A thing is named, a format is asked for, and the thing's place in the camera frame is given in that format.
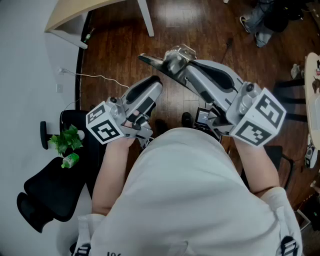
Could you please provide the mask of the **person's left hand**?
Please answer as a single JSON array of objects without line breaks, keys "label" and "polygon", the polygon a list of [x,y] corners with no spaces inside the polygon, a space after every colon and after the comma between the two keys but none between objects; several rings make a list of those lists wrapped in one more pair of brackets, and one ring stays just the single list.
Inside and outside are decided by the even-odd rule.
[{"label": "person's left hand", "polygon": [[139,112],[131,114],[128,117],[128,119],[126,119],[126,121],[122,124],[122,126],[123,127],[127,127],[127,128],[132,128],[133,127],[133,123],[136,121],[138,116],[139,116]]}]

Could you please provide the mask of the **person's right forearm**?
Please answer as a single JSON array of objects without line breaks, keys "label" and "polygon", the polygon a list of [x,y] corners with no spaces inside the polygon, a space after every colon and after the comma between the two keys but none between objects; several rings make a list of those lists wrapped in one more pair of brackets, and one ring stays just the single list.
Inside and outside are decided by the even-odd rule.
[{"label": "person's right forearm", "polygon": [[270,189],[280,186],[278,171],[263,147],[254,147],[237,138],[234,142],[254,195],[260,198]]}]

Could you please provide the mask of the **green potted plant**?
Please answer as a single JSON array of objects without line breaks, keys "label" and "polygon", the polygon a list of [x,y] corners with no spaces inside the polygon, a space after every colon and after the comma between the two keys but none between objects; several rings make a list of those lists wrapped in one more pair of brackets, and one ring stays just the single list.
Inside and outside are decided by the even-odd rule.
[{"label": "green potted plant", "polygon": [[83,147],[83,140],[78,134],[79,130],[71,124],[68,129],[60,132],[59,135],[52,135],[48,142],[55,146],[58,155],[62,156],[68,150],[75,151]]}]

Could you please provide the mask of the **black stool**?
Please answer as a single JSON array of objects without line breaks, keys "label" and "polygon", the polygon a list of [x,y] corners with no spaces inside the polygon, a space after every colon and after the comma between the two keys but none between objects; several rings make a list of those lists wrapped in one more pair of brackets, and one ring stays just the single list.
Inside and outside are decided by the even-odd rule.
[{"label": "black stool", "polygon": [[[275,97],[278,99],[280,103],[283,103],[285,105],[305,105],[306,99],[305,98],[292,98],[289,97],[290,95],[294,95],[292,88],[293,87],[304,87],[305,86],[305,79],[304,78],[298,78],[293,79],[290,81],[281,81],[277,82],[274,85],[273,93]],[[308,122],[307,115],[302,114],[296,114],[296,113],[290,113],[287,112],[285,115],[286,120],[291,121],[297,121],[297,122]]]}]

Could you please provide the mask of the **light wooden desk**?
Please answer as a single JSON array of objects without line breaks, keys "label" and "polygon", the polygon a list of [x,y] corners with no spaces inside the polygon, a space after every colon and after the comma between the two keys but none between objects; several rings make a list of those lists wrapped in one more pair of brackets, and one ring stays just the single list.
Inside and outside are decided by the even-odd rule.
[{"label": "light wooden desk", "polygon": [[123,1],[126,0],[58,0],[44,31],[86,50],[88,45],[81,40],[82,29],[79,26],[79,23],[85,23],[84,15]]}]

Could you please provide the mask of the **green label drink bottle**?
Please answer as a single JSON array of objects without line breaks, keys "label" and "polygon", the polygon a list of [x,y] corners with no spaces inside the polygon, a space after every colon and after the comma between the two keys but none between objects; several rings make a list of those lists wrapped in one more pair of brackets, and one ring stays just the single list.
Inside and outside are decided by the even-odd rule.
[{"label": "green label drink bottle", "polygon": [[70,169],[72,168],[75,164],[78,163],[80,157],[78,154],[76,153],[71,153],[69,154],[68,156],[64,157],[62,159],[62,164],[61,164],[61,167],[64,169],[64,168],[67,168],[67,169]]}]

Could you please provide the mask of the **pale rounded table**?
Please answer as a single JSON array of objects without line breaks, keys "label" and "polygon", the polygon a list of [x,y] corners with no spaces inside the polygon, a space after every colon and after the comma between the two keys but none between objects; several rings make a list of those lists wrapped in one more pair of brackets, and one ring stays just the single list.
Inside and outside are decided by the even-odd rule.
[{"label": "pale rounded table", "polygon": [[308,130],[314,147],[320,150],[320,57],[314,52],[305,59],[304,83]]}]

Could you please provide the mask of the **white and black device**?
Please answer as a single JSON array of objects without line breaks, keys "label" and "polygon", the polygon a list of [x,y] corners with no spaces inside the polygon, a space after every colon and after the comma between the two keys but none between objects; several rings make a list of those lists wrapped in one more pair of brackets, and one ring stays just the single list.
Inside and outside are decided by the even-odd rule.
[{"label": "white and black device", "polygon": [[304,156],[305,166],[310,169],[314,168],[317,158],[318,158],[318,150],[315,148],[310,134],[308,134],[307,148]]}]

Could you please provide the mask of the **person's left black shoe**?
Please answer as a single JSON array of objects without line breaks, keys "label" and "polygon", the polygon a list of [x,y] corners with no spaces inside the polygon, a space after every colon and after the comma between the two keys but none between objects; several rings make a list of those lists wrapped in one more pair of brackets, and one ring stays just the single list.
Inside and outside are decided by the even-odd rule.
[{"label": "person's left black shoe", "polygon": [[155,131],[156,135],[160,136],[169,130],[167,123],[162,119],[157,119],[155,121]]}]

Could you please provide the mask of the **person's right black shoe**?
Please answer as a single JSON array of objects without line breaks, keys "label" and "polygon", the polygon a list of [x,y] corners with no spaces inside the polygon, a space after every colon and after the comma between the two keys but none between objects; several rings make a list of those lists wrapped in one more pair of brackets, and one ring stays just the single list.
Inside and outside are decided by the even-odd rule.
[{"label": "person's right black shoe", "polygon": [[194,127],[193,117],[189,112],[184,112],[181,116],[181,125],[183,128],[190,128]]}]

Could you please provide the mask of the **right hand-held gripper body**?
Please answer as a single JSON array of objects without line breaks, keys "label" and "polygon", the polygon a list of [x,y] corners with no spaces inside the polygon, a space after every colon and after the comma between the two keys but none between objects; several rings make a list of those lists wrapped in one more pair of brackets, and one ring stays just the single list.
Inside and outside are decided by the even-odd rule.
[{"label": "right hand-held gripper body", "polygon": [[212,108],[207,125],[219,135],[262,147],[280,131],[287,112],[275,96],[256,83],[244,82],[225,113]]}]

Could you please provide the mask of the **black office chair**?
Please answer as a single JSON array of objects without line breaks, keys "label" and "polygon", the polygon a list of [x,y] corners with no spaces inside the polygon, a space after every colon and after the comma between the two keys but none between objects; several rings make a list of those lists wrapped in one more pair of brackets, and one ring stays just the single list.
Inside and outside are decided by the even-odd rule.
[{"label": "black office chair", "polygon": [[79,162],[71,168],[62,168],[62,157],[55,157],[24,183],[24,192],[17,196],[18,211],[39,233],[52,220],[71,219],[84,186],[93,193],[104,148],[86,128],[86,115],[85,110],[66,110],[60,114],[61,131],[74,125],[84,132],[83,146],[75,150]]}]

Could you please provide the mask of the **small black screen device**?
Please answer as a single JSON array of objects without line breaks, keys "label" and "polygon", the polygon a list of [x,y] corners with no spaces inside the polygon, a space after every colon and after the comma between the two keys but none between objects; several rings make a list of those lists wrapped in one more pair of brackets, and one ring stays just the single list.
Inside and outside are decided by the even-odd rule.
[{"label": "small black screen device", "polygon": [[194,121],[194,127],[201,130],[210,131],[210,127],[207,124],[208,115],[210,111],[206,108],[198,107],[197,113]]}]

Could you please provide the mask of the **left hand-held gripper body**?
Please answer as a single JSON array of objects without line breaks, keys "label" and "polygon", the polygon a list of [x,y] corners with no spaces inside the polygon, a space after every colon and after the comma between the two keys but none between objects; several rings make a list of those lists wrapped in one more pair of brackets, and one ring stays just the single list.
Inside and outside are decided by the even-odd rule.
[{"label": "left hand-held gripper body", "polygon": [[132,128],[122,126],[126,119],[122,100],[109,97],[86,115],[86,128],[102,145],[119,138],[134,138],[138,139],[142,148],[146,147],[153,135],[148,119],[138,116]]}]

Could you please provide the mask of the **dark green bottle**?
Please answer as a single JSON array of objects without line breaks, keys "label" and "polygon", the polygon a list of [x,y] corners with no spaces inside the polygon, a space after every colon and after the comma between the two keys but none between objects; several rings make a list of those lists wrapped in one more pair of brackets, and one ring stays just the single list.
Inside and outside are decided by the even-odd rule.
[{"label": "dark green bottle", "polygon": [[92,29],[90,30],[90,32],[85,36],[85,38],[84,38],[84,40],[83,40],[84,43],[87,43],[87,42],[88,42],[88,40],[91,38],[91,36],[93,35],[93,33],[94,33],[95,30],[96,30],[95,28],[92,28]]}]

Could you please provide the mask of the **person's white shirt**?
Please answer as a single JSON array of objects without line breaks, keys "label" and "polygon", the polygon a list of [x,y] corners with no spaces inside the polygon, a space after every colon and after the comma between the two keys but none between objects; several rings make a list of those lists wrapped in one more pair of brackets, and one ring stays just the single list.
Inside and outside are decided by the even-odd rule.
[{"label": "person's white shirt", "polygon": [[175,128],[137,158],[110,212],[80,216],[76,248],[90,256],[281,256],[302,236],[286,191],[257,197],[222,145],[208,134]]}]

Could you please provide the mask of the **person's black shoe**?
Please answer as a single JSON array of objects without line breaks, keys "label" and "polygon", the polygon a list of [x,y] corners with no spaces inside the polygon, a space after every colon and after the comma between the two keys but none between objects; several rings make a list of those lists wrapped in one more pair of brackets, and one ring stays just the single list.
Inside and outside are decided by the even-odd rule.
[{"label": "person's black shoe", "polygon": [[160,136],[169,130],[167,123],[162,119],[157,119],[155,121],[155,131],[156,135]]},{"label": "person's black shoe", "polygon": [[181,125],[183,128],[190,128],[194,127],[193,117],[189,112],[184,112],[181,116]]}]

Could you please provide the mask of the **person's left forearm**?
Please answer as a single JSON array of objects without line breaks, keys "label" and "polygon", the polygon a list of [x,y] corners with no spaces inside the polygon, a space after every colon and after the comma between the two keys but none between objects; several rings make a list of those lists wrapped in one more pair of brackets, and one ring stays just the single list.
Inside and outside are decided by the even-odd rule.
[{"label": "person's left forearm", "polygon": [[119,138],[107,144],[93,193],[93,214],[106,216],[122,193],[129,148],[134,138]]}]

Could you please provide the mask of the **black bag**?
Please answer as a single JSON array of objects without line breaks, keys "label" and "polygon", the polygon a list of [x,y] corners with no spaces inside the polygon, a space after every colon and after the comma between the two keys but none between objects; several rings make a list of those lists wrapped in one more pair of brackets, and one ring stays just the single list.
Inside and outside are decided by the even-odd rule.
[{"label": "black bag", "polygon": [[273,32],[281,33],[290,21],[303,17],[301,0],[274,0],[264,18],[264,26]]}]

